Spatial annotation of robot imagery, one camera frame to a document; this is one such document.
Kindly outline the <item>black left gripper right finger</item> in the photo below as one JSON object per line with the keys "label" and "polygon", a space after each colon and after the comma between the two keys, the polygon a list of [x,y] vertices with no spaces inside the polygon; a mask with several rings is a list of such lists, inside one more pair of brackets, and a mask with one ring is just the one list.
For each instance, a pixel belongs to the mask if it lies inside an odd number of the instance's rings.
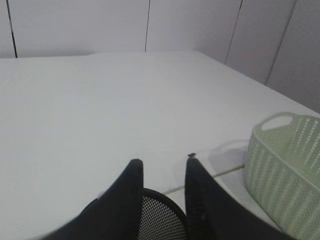
{"label": "black left gripper right finger", "polygon": [[190,153],[184,196],[191,240],[289,240],[228,194]]}

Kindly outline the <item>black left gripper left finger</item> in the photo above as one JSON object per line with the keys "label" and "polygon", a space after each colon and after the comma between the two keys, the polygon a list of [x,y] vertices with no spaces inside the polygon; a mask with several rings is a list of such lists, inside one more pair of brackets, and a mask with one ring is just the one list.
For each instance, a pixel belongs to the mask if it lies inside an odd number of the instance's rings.
{"label": "black left gripper left finger", "polygon": [[144,189],[143,162],[131,160],[116,181],[76,218],[43,240],[136,240]]}

